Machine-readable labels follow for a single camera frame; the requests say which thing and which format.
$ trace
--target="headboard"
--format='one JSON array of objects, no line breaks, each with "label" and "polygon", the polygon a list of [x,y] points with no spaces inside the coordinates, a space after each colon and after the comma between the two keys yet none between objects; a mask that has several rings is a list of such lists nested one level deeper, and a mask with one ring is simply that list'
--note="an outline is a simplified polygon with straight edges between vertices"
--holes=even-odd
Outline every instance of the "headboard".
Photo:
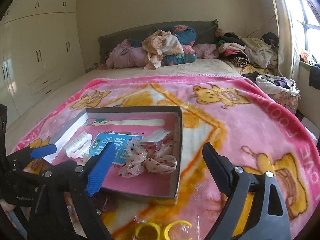
[{"label": "headboard", "polygon": [[139,26],[116,33],[112,33],[99,37],[100,45],[100,64],[105,63],[110,52],[122,41],[127,38],[145,40],[151,33],[156,30],[161,30],[164,27],[175,25],[187,25],[196,31],[196,44],[199,43],[216,43],[217,38],[214,36],[215,30],[218,28],[218,21],[215,19],[212,22],[203,21],[186,21],[186,22],[165,22],[155,23],[144,26]]}]

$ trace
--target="floral laundry basket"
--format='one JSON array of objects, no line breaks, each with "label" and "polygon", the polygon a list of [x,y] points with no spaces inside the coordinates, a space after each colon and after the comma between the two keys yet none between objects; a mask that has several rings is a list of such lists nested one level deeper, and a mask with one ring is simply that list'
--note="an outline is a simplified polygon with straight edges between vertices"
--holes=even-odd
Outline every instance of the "floral laundry basket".
[{"label": "floral laundry basket", "polygon": [[292,88],[286,89],[262,79],[261,76],[257,77],[257,86],[261,88],[268,96],[270,96],[275,102],[284,106],[291,113],[295,114],[298,108],[298,100],[301,98],[299,95],[300,90],[296,88],[295,84]]}]

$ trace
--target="wire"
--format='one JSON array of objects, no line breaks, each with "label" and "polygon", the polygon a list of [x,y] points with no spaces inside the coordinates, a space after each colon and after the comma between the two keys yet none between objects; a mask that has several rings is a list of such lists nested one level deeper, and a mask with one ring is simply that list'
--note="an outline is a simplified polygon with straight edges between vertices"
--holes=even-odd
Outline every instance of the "wire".
[{"label": "wire", "polygon": [[273,18],[274,18],[275,16],[276,16],[276,13],[273,15],[273,17],[271,18],[271,20],[268,21],[262,28],[254,31],[253,33],[250,33],[250,34],[247,36],[247,38],[248,38],[251,34],[254,34],[255,32],[260,31],[260,30],[262,30],[262,29],[264,29],[264,28],[266,28],[266,27],[269,27],[269,25],[271,24],[271,21],[273,20]]}]

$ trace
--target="white curtain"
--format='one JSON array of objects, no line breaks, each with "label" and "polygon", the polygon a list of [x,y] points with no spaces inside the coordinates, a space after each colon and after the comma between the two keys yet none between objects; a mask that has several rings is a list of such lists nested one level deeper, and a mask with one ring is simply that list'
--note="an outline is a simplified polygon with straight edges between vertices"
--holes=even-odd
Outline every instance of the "white curtain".
[{"label": "white curtain", "polygon": [[298,80],[299,75],[299,47],[294,34],[290,0],[272,0],[276,10],[279,33],[278,73],[284,77]]}]

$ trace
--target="blue book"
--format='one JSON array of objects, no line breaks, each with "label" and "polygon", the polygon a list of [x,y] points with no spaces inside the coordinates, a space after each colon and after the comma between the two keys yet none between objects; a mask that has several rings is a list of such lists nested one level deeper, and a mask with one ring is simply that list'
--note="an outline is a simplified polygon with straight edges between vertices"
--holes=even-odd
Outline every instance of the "blue book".
[{"label": "blue book", "polygon": [[102,149],[108,142],[112,142],[116,146],[116,157],[113,160],[113,164],[123,165],[128,156],[125,146],[127,141],[133,137],[142,139],[143,136],[132,135],[132,134],[119,134],[119,133],[99,133],[95,138],[89,149],[89,156],[100,154]]}]

